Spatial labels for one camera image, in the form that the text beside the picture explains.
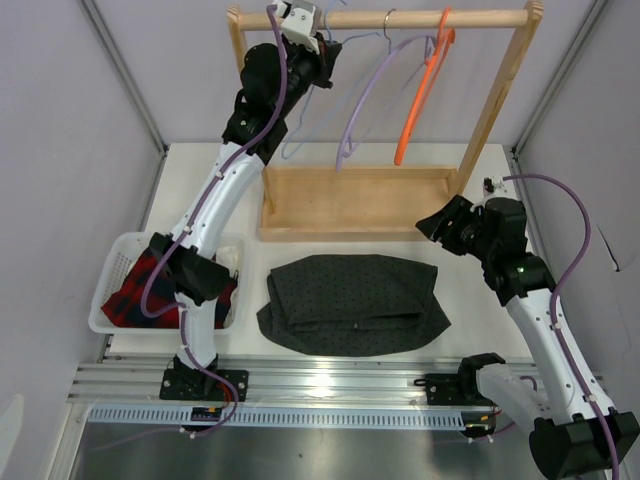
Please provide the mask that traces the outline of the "purple plastic hanger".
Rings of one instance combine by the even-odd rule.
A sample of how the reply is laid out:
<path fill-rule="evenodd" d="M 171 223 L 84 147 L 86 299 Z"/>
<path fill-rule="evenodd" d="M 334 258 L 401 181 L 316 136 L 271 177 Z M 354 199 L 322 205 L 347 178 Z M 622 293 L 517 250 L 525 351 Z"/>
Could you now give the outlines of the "purple plastic hanger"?
<path fill-rule="evenodd" d="M 379 63 L 376 67 L 374 73 L 371 75 L 368 80 L 366 86 L 364 87 L 360 97 L 351 113 L 349 120 L 346 123 L 346 127 L 344 129 L 342 138 L 339 142 L 338 150 L 336 153 L 335 160 L 335 172 L 340 173 L 343 170 L 343 165 L 347 159 L 349 159 L 358 147 L 369 138 L 371 132 L 382 123 L 382 121 L 386 118 L 386 116 L 393 110 L 397 101 L 400 98 L 400 95 L 405 91 L 408 87 L 410 81 L 417 75 L 417 73 L 421 70 L 422 66 L 417 67 L 414 72 L 409 76 L 409 78 L 405 81 L 400 90 L 391 95 L 389 99 L 386 101 L 385 108 L 376 115 L 376 117 L 370 121 L 367 129 L 362 133 L 360 137 L 355 139 L 353 137 L 354 128 L 356 127 L 356 123 L 367 103 L 369 98 L 371 97 L 374 89 L 377 84 L 381 80 L 383 74 L 386 70 L 392 65 L 395 58 L 411 43 L 417 40 L 424 41 L 424 53 L 422 55 L 421 60 L 423 62 L 432 60 L 435 56 L 435 47 L 437 46 L 438 40 L 436 36 L 433 34 L 418 34 L 412 37 L 409 37 L 403 41 L 401 41 L 397 46 L 393 46 L 393 42 L 389 37 L 387 30 L 389 20 L 391 15 L 396 12 L 395 8 L 390 9 L 384 17 L 383 20 L 383 36 L 387 41 L 387 55 L 386 57 Z"/>

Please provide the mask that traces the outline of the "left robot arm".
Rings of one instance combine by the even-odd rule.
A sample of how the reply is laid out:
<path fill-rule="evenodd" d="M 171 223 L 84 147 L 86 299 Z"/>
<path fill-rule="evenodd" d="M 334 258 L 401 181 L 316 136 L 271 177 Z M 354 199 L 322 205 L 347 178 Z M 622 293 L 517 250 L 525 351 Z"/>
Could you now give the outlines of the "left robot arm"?
<path fill-rule="evenodd" d="M 185 372 L 182 388 L 197 400 L 215 392 L 219 377 L 214 313 L 229 271 L 213 257 L 224 227 L 286 136 L 287 115 L 311 87 L 333 85 L 343 46 L 321 34 L 314 39 L 318 46 L 309 49 L 278 35 L 275 43 L 247 51 L 213 169 L 183 219 L 170 233 L 154 234 L 149 244 L 157 265 L 144 287 L 141 310 L 150 318 L 178 311 L 181 345 L 174 365 Z"/>

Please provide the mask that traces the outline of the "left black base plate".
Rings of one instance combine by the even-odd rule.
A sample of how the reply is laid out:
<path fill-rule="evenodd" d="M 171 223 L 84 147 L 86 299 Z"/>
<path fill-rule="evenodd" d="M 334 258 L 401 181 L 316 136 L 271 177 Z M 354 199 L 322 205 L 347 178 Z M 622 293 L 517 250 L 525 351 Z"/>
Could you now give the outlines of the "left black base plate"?
<path fill-rule="evenodd" d="M 244 402 L 249 385 L 247 370 L 218 370 L 217 374 L 229 382 L 237 391 L 238 399 Z M 167 369 L 160 386 L 161 400 L 214 401 L 234 400 L 231 389 L 200 371 Z"/>

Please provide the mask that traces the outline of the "white cloth in basket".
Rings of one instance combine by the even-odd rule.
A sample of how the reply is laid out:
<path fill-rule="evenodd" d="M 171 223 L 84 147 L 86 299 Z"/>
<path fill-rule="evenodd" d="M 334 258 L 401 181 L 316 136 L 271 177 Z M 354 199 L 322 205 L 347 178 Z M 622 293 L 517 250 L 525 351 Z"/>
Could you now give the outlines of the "white cloth in basket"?
<path fill-rule="evenodd" d="M 215 255 L 217 264 L 227 268 L 232 277 L 237 278 L 241 268 L 240 250 L 235 245 L 225 245 L 218 248 Z"/>

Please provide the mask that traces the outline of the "white plastic basket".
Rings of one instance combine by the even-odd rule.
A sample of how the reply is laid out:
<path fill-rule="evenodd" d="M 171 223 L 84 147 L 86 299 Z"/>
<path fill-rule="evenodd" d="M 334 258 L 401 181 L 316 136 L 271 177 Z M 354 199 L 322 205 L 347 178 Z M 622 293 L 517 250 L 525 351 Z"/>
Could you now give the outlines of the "white plastic basket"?
<path fill-rule="evenodd" d="M 126 335 L 162 335 L 177 336 L 177 329 L 143 329 L 119 328 L 112 324 L 101 310 L 101 306 L 118 291 L 130 269 L 138 260 L 143 250 L 149 245 L 151 232 L 130 232 L 120 235 L 113 243 L 100 274 L 97 287 L 91 302 L 88 317 L 90 328 L 99 334 Z M 215 329 L 216 337 L 230 335 L 236 326 L 243 322 L 246 302 L 249 298 L 249 256 L 246 237 L 238 233 L 223 233 L 219 247 L 235 245 L 240 250 L 241 268 L 238 277 L 238 287 L 232 295 L 231 322 L 223 329 Z"/>

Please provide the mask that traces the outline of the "orange plastic hanger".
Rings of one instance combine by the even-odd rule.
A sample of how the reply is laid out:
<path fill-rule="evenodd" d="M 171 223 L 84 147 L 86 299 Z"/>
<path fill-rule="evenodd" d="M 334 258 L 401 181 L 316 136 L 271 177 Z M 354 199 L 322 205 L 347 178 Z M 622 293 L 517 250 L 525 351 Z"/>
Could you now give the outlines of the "orange plastic hanger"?
<path fill-rule="evenodd" d="M 406 150 L 426 106 L 427 100 L 435 86 L 442 66 L 445 63 L 451 45 L 455 42 L 454 28 L 447 26 L 452 8 L 447 6 L 441 16 L 436 36 L 435 48 L 431 56 L 425 61 L 426 70 L 410 107 L 405 125 L 399 137 L 394 155 L 394 165 L 401 166 Z"/>

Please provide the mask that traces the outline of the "aluminium mounting rail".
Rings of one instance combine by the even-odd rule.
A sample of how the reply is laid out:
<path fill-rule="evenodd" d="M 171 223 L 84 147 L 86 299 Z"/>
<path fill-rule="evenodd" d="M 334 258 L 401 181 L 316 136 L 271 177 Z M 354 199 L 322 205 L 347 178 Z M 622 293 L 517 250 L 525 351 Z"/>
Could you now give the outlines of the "aluminium mounting rail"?
<path fill-rule="evenodd" d="M 158 404 L 169 356 L 108 355 L 80 364 L 71 403 Z M 458 359 L 433 361 L 222 356 L 221 369 L 249 372 L 245 407 L 411 410 L 426 403 L 413 381 L 457 371 Z"/>

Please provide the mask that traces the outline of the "wooden clothes rack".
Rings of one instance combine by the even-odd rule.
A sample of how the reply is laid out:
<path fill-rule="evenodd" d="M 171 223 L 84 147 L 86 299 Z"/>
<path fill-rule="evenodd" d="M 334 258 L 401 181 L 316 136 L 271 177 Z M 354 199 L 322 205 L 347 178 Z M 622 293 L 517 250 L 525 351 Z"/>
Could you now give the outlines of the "wooden clothes rack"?
<path fill-rule="evenodd" d="M 262 175 L 259 236 L 264 242 L 406 241 L 415 222 L 464 192 L 543 18 L 529 1 L 520 10 L 351 11 L 331 13 L 336 30 L 509 28 L 513 35 L 459 166 L 271 167 Z"/>

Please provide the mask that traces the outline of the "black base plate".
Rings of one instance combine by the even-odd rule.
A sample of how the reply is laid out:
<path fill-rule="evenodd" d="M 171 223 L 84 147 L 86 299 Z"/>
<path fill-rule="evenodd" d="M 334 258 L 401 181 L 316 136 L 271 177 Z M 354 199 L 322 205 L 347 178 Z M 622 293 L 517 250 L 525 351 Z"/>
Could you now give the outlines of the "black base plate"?
<path fill-rule="evenodd" d="M 424 390 L 430 406 L 485 406 L 486 401 L 474 393 L 459 374 L 428 373 L 413 380 Z"/>
<path fill-rule="evenodd" d="M 229 382 L 237 391 L 238 399 L 244 402 L 249 385 L 247 370 L 218 370 L 217 374 Z M 231 389 L 200 371 L 167 369 L 160 386 L 161 400 L 214 401 L 234 400 Z"/>

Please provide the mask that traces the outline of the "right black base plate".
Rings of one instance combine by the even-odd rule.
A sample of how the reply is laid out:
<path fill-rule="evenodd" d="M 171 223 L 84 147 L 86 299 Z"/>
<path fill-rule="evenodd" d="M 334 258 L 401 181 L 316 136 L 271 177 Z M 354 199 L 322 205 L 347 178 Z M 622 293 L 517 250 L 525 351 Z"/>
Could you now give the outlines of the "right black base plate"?
<path fill-rule="evenodd" d="M 486 401 L 474 393 L 459 374 L 428 373 L 413 380 L 424 390 L 430 406 L 485 406 Z"/>

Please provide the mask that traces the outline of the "dark grey dotted skirt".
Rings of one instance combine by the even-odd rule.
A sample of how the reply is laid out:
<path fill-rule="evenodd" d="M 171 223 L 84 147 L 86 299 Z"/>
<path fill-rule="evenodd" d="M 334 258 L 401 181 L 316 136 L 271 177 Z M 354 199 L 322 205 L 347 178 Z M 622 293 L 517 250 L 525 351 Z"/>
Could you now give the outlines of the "dark grey dotted skirt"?
<path fill-rule="evenodd" d="M 433 265 L 392 256 L 308 256 L 270 271 L 258 326 L 271 342 L 311 356 L 420 349 L 451 325 L 437 276 Z"/>

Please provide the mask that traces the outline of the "red plaid garment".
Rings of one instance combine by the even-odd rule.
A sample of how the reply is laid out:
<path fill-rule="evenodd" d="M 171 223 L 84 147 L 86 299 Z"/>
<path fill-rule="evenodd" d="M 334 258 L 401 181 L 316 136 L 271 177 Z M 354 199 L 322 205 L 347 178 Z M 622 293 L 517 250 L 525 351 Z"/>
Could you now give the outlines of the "red plaid garment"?
<path fill-rule="evenodd" d="M 116 327 L 163 330 L 179 328 L 179 312 L 176 308 L 172 308 L 156 318 L 145 316 L 141 310 L 144 288 L 156 265 L 156 258 L 151 250 L 146 248 L 130 269 L 121 288 L 101 306 L 102 312 Z M 225 289 L 218 297 L 215 306 L 214 325 L 216 329 L 226 328 L 231 322 L 232 295 L 237 290 L 238 277 L 238 271 L 227 275 Z M 148 309 L 155 312 L 175 301 L 173 286 L 167 275 L 160 273 L 148 295 Z"/>

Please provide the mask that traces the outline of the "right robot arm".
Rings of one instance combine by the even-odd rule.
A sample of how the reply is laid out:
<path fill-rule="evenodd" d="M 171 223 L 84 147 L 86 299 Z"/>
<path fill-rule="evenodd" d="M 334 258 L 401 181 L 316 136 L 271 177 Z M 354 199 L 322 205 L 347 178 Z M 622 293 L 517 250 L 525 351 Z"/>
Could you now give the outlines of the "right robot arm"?
<path fill-rule="evenodd" d="M 417 222 L 430 241 L 478 259 L 485 283 L 524 336 L 544 390 L 537 392 L 494 354 L 465 358 L 456 380 L 468 403 L 496 403 L 528 436 L 547 479 L 598 471 L 619 476 L 621 460 L 639 436 L 631 412 L 620 412 L 602 389 L 561 313 L 556 284 L 542 258 L 527 249 L 522 202 L 488 197 L 473 205 L 454 196 Z"/>

